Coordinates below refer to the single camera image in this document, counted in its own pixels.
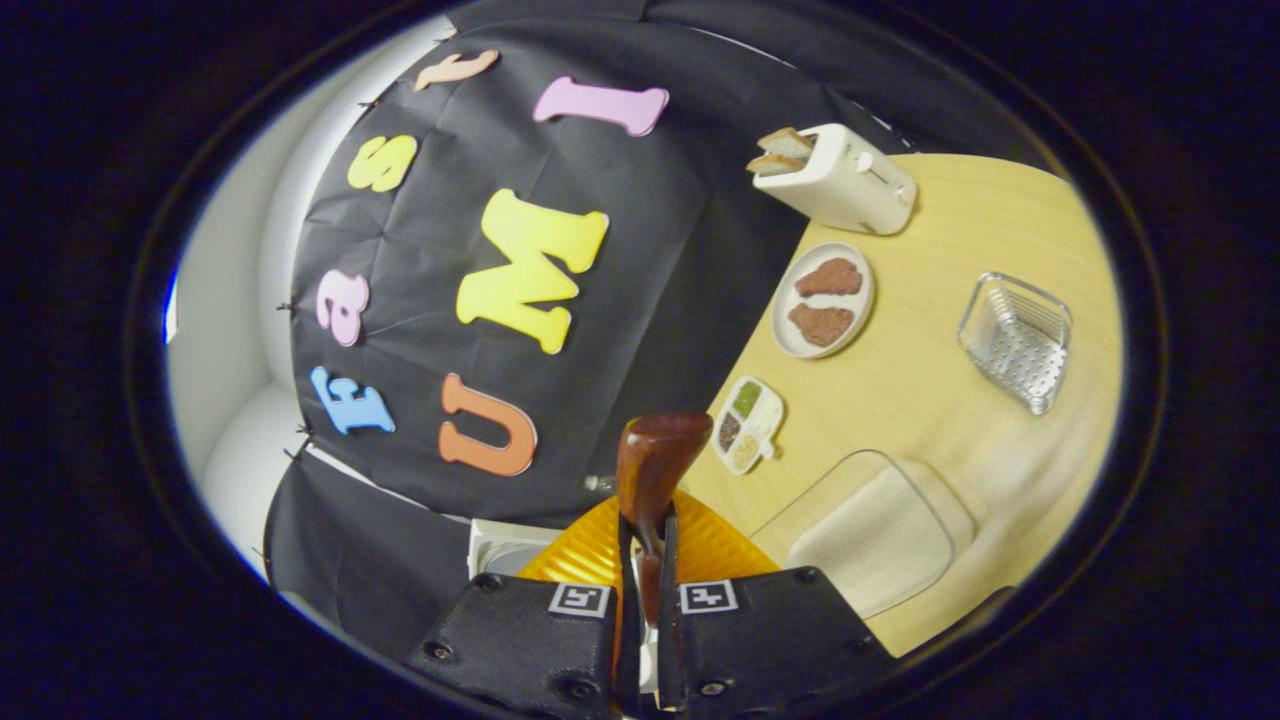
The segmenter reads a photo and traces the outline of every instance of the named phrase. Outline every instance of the foam letter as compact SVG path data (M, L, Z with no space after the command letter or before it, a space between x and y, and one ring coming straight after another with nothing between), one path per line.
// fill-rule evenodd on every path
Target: foam letter
M316 290L316 319L321 328L333 325L338 345L351 347L360 337L360 314L369 306L369 282L339 270L329 270Z
M485 206L480 229L511 264L462 278L458 320L488 318L538 340L548 355L559 352L568 333L568 310L538 310L527 304L575 297L577 286L543 254L564 260L575 273L585 272L595 263L608 225L604 213L561 213L499 190Z
M667 106L669 94L660 87L643 92L577 85L568 76L558 77L547 86L534 106L534 120L543 122L556 115L577 115L607 120L627 128L631 137L649 135L658 124L658 115Z
M525 411L509 402L476 392L462 384L462 378L449 373L440 388L440 405L453 415L466 410L488 418L507 429L511 442L507 447L468 438L458 432L453 423L440 425L440 457L448 462L466 462L495 475L518 475L534 461L534 448L538 447L538 430Z
M387 413L383 396L371 387L365 388L365 396L356 400L360 386L356 380L339 378L329 380L329 373L324 368L316 366L311 370L311 386L316 388L320 402L329 413L333 427L338 432L347 434L351 428L381 428L388 433L396 432L396 423Z
M457 82L477 76L489 69L489 65L498 59L498 51L485 50L475 60L460 63L458 58L461 56L461 53L454 53L434 65L422 68L422 72L417 73L417 79L413 81L413 90L422 90L433 82Z
M390 140L378 136L356 151L356 159L347 168L347 182L356 190L369 187L374 192L387 192L404 179L416 152L417 141L407 135Z

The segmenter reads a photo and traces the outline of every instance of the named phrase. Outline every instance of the wooden table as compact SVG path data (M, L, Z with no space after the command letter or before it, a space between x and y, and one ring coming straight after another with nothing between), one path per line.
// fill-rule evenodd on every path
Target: wooden table
M799 256L844 241L863 252L877 286L867 327L835 355L800 360L773 342L771 304L710 411L723 407L739 377L760 378L787 405L774 437L778 456L739 477L708 446L682 487L751 536L856 450L936 469L969 510L977 536L936 584L868 620L901 655L993 591L1021 582L1066 530L1110 447L1124 336L1105 245L1069 183L989 158L893 161L920 187L902 232L878 237L810 223L796 249ZM988 382L956 342L988 270L1070 307L1066 374L1046 415L1033 416Z

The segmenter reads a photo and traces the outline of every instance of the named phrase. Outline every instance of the orange part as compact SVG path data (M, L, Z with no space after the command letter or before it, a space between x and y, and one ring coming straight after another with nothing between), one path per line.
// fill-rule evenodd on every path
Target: orange part
M417 73L417 78L413 81L413 90L424 90L433 82L457 82L460 79L475 77L489 69L489 65L498 59L498 55L497 50L485 50L475 59L458 60L462 54L454 53L434 65L422 68L422 70Z
M760 548L686 492L672 496L680 520L676 582L705 583L776 573ZM622 566L618 564L618 498L605 500L570 525L521 573L521 578L552 583L612 585L618 593L613 628L613 666L622 639Z
M507 429L511 442L507 447L494 447L458 432L453 423L440 425L440 457L447 462L466 462L495 475L518 475L534 460L538 430L525 411L509 402L490 397L462 384L457 373L449 373L440 388L440 405L449 415L466 410L488 418Z

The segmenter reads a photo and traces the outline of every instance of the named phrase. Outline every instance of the white plate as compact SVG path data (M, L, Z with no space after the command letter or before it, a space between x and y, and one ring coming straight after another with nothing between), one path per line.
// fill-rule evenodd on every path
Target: white plate
M854 295L813 295L800 297L796 291L796 281L818 269L819 265L833 258L844 258L858 268L863 275L863 287ZM787 355L795 357L822 357L831 355L841 347L849 345L858 337L867 316L872 311L872 300L876 297L876 281L872 277L872 266L863 258L863 254L844 242L824 242L804 255L787 268L778 290L773 296L773 342L778 343ZM800 328L787 318L787 313L796 305L804 302L815 310L824 307L844 307L854 311L854 323L836 338L836 342L827 347L814 345L800 334Z

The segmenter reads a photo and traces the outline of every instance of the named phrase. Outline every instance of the brown handle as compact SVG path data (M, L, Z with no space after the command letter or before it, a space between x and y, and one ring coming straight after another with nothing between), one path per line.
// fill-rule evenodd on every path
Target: brown handle
M660 528L685 470L712 436L707 413L662 413L627 423L618 441L618 505L644 550L637 580L645 620L662 605Z

